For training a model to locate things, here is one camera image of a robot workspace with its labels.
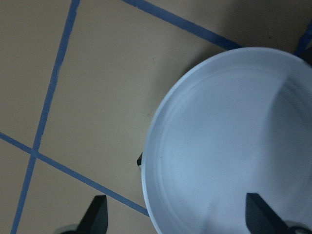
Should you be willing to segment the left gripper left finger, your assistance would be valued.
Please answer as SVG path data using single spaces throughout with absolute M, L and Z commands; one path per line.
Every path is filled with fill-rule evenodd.
M 106 195 L 93 198 L 89 208 L 80 221 L 78 234 L 105 234 L 108 229 L 108 208 Z

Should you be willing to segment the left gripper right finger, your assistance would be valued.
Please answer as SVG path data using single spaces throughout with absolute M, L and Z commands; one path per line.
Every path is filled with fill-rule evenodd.
M 246 194 L 245 222 L 251 234 L 286 234 L 288 226 L 257 193 Z

